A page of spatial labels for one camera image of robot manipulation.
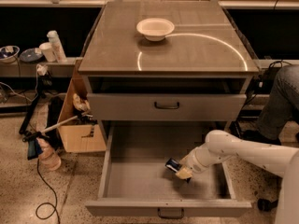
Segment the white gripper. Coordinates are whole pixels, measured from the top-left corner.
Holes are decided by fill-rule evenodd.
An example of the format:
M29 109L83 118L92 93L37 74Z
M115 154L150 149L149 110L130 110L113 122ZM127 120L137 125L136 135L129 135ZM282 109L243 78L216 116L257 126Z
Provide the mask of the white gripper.
M176 176L179 179L186 180L192 178L192 173L200 174L204 172L211 164L210 153L206 148L195 148L188 155L184 156L179 163L185 165L181 167Z

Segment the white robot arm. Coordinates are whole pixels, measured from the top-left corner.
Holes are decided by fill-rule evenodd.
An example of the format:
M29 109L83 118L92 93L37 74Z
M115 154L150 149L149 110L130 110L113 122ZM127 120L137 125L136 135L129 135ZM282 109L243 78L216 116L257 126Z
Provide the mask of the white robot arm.
M236 156L282 178L275 224L299 223L299 149L241 140L225 131L206 135L178 164L176 176L188 179Z

